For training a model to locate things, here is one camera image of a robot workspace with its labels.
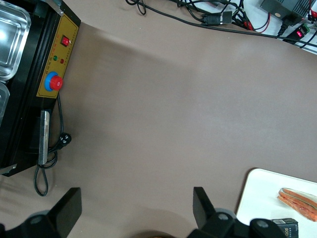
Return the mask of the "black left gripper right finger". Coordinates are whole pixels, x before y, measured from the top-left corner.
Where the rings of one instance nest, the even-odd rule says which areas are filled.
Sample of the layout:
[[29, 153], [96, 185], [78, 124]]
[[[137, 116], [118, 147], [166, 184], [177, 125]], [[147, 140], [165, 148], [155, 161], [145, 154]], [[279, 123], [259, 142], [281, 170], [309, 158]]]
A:
[[217, 211], [202, 187], [193, 188], [193, 214], [197, 228], [189, 238], [284, 238], [271, 220], [253, 219], [249, 225], [226, 211]]

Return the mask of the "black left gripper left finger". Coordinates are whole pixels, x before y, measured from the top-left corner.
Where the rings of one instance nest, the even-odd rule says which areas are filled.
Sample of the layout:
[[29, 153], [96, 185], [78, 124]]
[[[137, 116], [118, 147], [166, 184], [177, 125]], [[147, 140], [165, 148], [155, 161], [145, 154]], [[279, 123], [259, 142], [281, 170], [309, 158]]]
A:
[[66, 238], [82, 214], [81, 188], [70, 188], [46, 212], [36, 213], [19, 226], [6, 230], [0, 225], [2, 238]]

